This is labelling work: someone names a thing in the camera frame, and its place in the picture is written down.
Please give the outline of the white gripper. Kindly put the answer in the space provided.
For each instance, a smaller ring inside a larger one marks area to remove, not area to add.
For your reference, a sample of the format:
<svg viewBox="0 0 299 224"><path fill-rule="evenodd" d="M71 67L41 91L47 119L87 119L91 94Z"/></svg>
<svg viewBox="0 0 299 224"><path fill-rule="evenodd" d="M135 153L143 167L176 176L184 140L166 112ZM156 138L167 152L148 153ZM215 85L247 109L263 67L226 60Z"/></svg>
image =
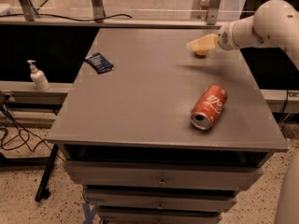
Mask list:
<svg viewBox="0 0 299 224"><path fill-rule="evenodd" d="M211 50L220 46L224 50L239 49L239 46L235 43L234 33L237 21L224 24L218 31L218 36L215 34L204 35L198 39L189 42L186 45L188 50L196 52L197 50Z"/></svg>

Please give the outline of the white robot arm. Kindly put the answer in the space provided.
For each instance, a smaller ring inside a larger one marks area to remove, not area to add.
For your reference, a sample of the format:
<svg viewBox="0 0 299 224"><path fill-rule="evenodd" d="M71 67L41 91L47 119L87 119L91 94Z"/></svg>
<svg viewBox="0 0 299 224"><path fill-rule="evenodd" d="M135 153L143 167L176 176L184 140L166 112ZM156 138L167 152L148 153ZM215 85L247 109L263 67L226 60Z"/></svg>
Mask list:
<svg viewBox="0 0 299 224"><path fill-rule="evenodd" d="M224 50L280 48L299 69L299 18L295 8L283 0L263 3L253 16L224 24L217 35L204 35L187 49L205 56L220 46ZM292 155L278 198L274 224L299 224L299 152Z"/></svg>

